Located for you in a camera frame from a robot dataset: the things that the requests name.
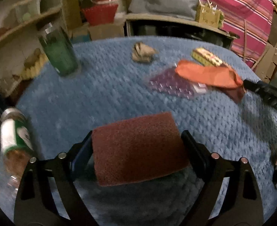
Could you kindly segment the brown paper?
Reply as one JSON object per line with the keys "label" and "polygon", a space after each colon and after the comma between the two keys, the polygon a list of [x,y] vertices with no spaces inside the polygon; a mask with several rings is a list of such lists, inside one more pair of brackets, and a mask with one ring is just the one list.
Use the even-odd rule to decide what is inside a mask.
{"label": "brown paper", "polygon": [[132,60],[138,63],[151,63],[158,51],[143,42],[136,42],[132,48]]}

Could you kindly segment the dark red sponge pad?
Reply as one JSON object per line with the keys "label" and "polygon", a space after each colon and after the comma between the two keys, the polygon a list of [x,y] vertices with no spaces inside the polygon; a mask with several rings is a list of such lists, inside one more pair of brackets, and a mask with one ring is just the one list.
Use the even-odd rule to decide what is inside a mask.
{"label": "dark red sponge pad", "polygon": [[242,101],[246,93],[243,85],[234,89],[222,88],[221,91],[229,96],[236,104],[239,104]]}

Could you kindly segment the broom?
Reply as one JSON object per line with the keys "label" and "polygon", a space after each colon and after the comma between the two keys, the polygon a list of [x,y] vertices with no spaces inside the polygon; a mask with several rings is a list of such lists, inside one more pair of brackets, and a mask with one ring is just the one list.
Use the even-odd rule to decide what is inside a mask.
{"label": "broom", "polygon": [[244,20],[244,62],[252,68],[263,54],[268,36],[270,24],[262,18]]}

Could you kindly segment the clear spice jar lying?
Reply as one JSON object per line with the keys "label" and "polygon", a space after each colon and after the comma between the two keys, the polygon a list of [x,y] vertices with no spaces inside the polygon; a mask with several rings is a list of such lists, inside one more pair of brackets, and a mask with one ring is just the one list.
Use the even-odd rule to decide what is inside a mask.
{"label": "clear spice jar lying", "polygon": [[10,176],[8,185],[17,192],[24,170],[34,154],[28,122],[23,113],[13,107],[4,110],[1,121],[1,153]]}

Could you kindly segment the blue quilted table cloth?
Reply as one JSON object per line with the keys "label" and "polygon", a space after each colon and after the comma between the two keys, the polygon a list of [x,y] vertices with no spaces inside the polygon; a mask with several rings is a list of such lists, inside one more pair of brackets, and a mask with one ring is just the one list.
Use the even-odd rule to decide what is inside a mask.
{"label": "blue quilted table cloth", "polygon": [[[132,60],[136,42],[156,49],[151,63]],[[271,157],[277,148],[277,111],[247,92],[239,104],[211,90],[186,99],[146,87],[148,77],[190,59],[203,47],[226,61],[243,79],[258,76],[233,52],[211,43],[170,37],[127,37],[74,46],[81,71],[62,78],[46,64],[20,97],[17,108],[29,122],[34,150],[52,159],[81,142],[90,130],[116,121],[172,113],[180,131],[223,158],[246,157],[263,202],[264,218],[277,209]],[[89,166],[75,182],[82,200],[100,225],[178,225],[203,186],[191,168],[152,181],[101,187]]]}

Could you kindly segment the yellow red cardboard box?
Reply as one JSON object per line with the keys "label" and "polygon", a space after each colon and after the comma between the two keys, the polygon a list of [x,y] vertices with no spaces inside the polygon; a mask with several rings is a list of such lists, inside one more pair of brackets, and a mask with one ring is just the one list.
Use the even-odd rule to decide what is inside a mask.
{"label": "yellow red cardboard box", "polygon": [[229,67],[225,61],[203,47],[193,49],[192,58],[204,66]]}

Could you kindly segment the pink striped curtain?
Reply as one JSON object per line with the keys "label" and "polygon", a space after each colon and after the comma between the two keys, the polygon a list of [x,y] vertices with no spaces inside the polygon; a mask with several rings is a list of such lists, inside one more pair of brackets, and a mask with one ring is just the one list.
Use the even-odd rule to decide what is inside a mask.
{"label": "pink striped curtain", "polygon": [[244,20],[265,19],[271,28],[273,18],[272,0],[200,0],[212,2],[224,14],[223,30],[239,35],[232,44],[231,50],[243,59]]}

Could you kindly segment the purple plastic wrapper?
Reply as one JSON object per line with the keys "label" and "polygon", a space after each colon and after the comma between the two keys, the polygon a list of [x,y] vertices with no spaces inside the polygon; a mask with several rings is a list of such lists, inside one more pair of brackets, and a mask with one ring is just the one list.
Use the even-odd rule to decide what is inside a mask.
{"label": "purple plastic wrapper", "polygon": [[191,82],[182,78],[175,72],[175,69],[175,67],[170,67],[160,73],[156,73],[146,81],[146,86],[159,93],[186,99],[206,94],[209,91],[204,84]]}

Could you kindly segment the egg carton tray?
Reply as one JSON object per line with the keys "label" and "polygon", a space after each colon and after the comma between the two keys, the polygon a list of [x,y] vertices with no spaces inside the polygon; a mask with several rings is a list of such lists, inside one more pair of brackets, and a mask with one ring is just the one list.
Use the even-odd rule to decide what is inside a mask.
{"label": "egg carton tray", "polygon": [[22,70],[20,77],[23,80],[30,80],[37,77],[42,68],[47,63],[48,58],[45,53],[40,51],[30,55],[24,62],[24,69]]}

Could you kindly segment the wooden shelf unit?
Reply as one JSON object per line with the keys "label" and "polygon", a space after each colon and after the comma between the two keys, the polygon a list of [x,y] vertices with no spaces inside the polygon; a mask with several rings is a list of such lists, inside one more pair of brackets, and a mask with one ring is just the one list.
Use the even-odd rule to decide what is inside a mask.
{"label": "wooden shelf unit", "polygon": [[3,77],[18,75],[24,61],[40,47],[38,31],[47,22],[66,27],[62,0],[40,0],[40,14],[19,23],[13,6],[22,0],[0,0],[0,84]]}

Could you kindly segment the low wooden side table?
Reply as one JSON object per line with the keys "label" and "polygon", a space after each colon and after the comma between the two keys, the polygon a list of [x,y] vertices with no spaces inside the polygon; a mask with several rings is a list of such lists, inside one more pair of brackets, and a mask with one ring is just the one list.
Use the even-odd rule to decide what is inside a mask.
{"label": "low wooden side table", "polygon": [[163,36],[203,41],[231,49],[239,35],[188,19],[159,14],[129,13],[125,16],[127,36]]}

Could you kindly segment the green glass jar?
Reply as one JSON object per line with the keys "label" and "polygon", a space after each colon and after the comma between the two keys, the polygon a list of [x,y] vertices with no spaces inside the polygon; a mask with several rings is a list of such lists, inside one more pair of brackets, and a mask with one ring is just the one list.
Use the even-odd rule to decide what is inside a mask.
{"label": "green glass jar", "polygon": [[49,22],[39,33],[43,51],[58,75],[69,76],[80,69],[72,43],[60,25]]}

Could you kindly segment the red plastic basket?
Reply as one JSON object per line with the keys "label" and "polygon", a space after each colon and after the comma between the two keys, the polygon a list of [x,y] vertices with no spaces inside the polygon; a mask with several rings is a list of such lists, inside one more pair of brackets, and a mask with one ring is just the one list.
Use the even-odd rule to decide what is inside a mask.
{"label": "red plastic basket", "polygon": [[90,8],[84,8],[81,11],[84,17],[86,18],[87,22],[91,26],[98,26],[101,24],[114,23],[114,18],[117,9],[118,4],[102,4],[95,5]]}

